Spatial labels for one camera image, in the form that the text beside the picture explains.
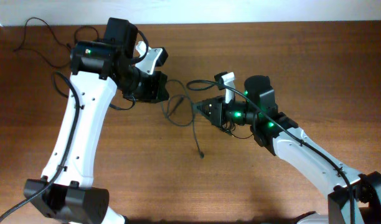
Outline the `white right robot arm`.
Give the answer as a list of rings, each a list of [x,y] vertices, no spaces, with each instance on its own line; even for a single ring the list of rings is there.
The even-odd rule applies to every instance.
[[[317,145],[296,122],[278,110],[275,91],[267,76],[247,78],[241,93],[231,74],[216,75],[214,81],[193,80],[187,84],[201,90],[217,86],[225,90],[198,102],[194,109],[224,132],[231,126],[250,126],[254,140],[271,154],[286,161],[305,176],[327,198],[328,213],[308,212],[295,223],[381,223],[381,173],[363,174],[347,166]]]

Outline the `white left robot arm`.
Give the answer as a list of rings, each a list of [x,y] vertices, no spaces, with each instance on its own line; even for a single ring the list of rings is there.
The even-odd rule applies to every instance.
[[[96,148],[117,91],[133,103],[169,98],[159,67],[164,48],[138,41],[141,32],[124,19],[110,18],[104,37],[80,41],[71,52],[70,91],[53,153],[39,179],[27,180],[24,196],[47,218],[65,223],[125,223],[109,206],[106,189],[93,186]]]

